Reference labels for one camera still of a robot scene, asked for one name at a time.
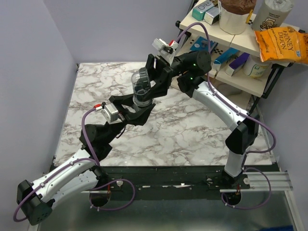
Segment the aluminium frame rail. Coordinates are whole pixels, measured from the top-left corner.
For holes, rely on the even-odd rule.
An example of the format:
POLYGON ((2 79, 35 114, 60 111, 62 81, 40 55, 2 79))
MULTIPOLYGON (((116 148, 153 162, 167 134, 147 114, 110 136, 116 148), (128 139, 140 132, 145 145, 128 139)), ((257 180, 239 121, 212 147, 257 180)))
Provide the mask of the aluminium frame rail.
MULTIPOLYGON (((57 175, 51 178, 51 174, 47 174, 44 177, 35 180, 34 186, 39 186, 38 194, 41 194, 43 198, 51 198, 56 194, 69 195, 75 194, 82 191, 98 190, 98 180, 96 176, 91 171, 86 171, 85 173, 79 174, 77 177, 72 179, 65 179, 63 176, 57 175)), ((214 178, 206 178, 205 184, 208 186, 213 186, 214 189, 219 190, 223 193, 232 193, 236 190, 243 192, 255 191, 255 192, 265 192, 269 191, 291 191, 293 186, 289 175, 287 172, 246 172, 244 173, 244 178, 239 180, 233 186, 215 186, 214 178)))

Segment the grey cylindrical canister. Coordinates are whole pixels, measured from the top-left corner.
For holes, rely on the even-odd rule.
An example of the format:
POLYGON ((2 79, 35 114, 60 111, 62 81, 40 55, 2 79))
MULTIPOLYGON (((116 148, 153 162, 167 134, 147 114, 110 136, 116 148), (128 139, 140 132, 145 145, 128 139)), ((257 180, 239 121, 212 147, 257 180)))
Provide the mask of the grey cylindrical canister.
POLYGON ((252 24, 254 31, 280 27, 294 7, 294 0, 264 0, 252 24))

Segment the orange honey dijon chip bag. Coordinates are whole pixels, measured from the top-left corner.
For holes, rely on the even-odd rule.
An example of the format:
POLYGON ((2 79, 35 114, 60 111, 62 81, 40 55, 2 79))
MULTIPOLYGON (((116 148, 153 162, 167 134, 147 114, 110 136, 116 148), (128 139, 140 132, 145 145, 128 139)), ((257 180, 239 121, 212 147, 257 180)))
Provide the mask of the orange honey dijon chip bag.
POLYGON ((291 26, 255 31, 259 44, 260 59, 290 63, 308 63, 308 34, 300 33, 291 26))

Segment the white round container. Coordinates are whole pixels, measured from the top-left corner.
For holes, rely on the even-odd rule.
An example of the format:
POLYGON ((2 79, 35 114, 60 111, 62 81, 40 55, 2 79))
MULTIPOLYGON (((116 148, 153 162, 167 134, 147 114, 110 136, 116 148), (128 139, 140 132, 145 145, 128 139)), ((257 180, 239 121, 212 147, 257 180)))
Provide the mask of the white round container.
POLYGON ((249 55, 243 66, 243 73, 251 78, 262 77, 267 68, 271 65, 270 61, 261 61, 259 57, 249 55))

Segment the clear plastic pipe fitting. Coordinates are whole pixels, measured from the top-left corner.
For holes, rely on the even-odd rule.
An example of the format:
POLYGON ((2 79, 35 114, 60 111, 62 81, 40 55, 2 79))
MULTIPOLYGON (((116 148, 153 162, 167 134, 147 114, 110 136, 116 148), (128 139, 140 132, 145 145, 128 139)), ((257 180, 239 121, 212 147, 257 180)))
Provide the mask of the clear plastic pipe fitting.
POLYGON ((146 107, 152 104, 153 100, 144 100, 143 96, 151 89, 151 83, 146 67, 140 68, 131 76, 133 89, 133 102, 138 107, 146 107))

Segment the white tub brown lid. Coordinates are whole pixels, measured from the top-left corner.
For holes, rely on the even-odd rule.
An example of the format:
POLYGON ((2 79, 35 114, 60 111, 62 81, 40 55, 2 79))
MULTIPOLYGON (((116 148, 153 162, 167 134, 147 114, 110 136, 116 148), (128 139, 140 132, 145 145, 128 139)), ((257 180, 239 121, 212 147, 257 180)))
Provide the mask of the white tub brown lid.
POLYGON ((231 35, 243 33, 255 5, 256 0, 219 0, 220 29, 231 35))

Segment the silver small box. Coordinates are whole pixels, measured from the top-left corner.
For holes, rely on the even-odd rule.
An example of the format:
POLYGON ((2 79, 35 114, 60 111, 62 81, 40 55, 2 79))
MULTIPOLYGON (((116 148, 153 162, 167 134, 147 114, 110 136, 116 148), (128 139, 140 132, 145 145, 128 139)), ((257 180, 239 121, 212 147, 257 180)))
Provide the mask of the silver small box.
POLYGON ((204 21, 209 25, 213 25, 215 22, 219 20, 219 8, 213 7, 206 11, 204 15, 204 21))

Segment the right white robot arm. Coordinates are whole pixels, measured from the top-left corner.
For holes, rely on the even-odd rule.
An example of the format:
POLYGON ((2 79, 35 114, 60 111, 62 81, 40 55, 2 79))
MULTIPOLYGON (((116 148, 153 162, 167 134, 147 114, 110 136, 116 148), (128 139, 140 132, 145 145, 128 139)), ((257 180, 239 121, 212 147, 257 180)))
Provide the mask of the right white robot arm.
POLYGON ((148 80, 154 81, 155 84, 140 97, 142 102, 150 103, 152 99, 165 96, 172 78, 176 77, 181 92, 204 104, 228 126, 231 134, 225 143, 229 156, 224 167, 226 174, 222 175, 221 182, 228 189, 237 185, 238 176, 243 172, 246 151, 258 134, 259 115, 249 115, 205 79, 205 75, 211 70, 210 53, 191 51, 173 57, 171 63, 162 55, 149 54, 145 69, 148 80))

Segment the purple white carton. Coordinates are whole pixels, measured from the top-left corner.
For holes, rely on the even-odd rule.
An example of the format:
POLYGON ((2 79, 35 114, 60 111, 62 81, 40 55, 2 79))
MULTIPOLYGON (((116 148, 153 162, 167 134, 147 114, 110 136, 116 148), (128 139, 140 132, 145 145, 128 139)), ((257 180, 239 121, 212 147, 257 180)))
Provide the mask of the purple white carton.
POLYGON ((248 53, 242 53, 226 67, 225 73, 228 76, 233 76, 236 74, 244 66, 249 56, 250 54, 248 53))

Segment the blue white carton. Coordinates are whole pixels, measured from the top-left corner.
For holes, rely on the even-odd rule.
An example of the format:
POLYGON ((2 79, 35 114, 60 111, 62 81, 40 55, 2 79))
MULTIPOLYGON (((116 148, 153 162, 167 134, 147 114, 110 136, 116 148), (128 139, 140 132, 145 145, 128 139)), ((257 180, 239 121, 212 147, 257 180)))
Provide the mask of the blue white carton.
POLYGON ((234 48, 228 48, 223 54, 218 56, 212 63, 212 69, 219 71, 221 66, 227 62, 232 56, 236 55, 239 50, 234 48))

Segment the cream tiered shelf rack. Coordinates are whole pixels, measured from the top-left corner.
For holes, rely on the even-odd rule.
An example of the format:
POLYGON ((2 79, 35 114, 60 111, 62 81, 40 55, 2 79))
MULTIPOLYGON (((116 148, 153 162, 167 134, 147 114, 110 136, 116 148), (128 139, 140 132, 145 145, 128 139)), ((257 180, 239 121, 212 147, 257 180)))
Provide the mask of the cream tiered shelf rack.
POLYGON ((179 54, 210 49, 212 69, 209 76, 241 90, 238 100, 243 103, 248 103, 254 95, 256 100, 250 108, 253 112, 259 100, 269 96, 282 71, 293 64, 260 60, 259 44, 252 29, 253 13, 244 15, 244 31, 239 35, 223 31, 219 21, 207 12, 203 14, 204 18, 209 18, 209 23, 194 18, 198 7, 204 8, 209 4, 206 0, 197 1, 187 16, 176 22, 182 33, 190 35, 179 54))

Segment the teal green box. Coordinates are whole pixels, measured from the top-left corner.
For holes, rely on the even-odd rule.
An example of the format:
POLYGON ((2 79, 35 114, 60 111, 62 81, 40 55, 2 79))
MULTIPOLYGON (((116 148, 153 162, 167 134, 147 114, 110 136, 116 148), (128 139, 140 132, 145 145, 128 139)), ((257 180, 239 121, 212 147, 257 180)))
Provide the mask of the teal green box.
POLYGON ((197 21, 203 21, 205 17, 205 13, 214 7, 213 2, 210 0, 205 0, 192 9, 192 17, 197 21))

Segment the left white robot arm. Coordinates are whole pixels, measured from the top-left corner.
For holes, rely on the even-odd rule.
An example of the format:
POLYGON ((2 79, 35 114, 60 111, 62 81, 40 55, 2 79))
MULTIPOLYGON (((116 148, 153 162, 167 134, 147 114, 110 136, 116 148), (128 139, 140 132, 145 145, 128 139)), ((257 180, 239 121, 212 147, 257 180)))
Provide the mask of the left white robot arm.
POLYGON ((41 178, 19 183, 14 222, 27 220, 38 225, 66 197, 92 188, 102 190, 110 184, 100 165, 112 150, 110 142, 119 138, 127 125, 143 126, 155 103, 139 103, 134 94, 111 96, 109 101, 83 115, 82 147, 76 153, 41 178))

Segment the blue product box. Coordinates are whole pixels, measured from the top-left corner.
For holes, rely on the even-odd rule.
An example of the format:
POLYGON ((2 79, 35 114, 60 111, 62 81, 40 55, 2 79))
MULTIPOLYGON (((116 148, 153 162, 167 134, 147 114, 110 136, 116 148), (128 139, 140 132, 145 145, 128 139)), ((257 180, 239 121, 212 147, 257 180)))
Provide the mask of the blue product box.
POLYGON ((208 51, 209 44, 210 44, 210 51, 212 51, 218 45, 217 42, 214 42, 212 40, 208 42, 208 40, 204 37, 198 37, 196 39, 192 39, 190 44, 191 44, 190 51, 208 51))

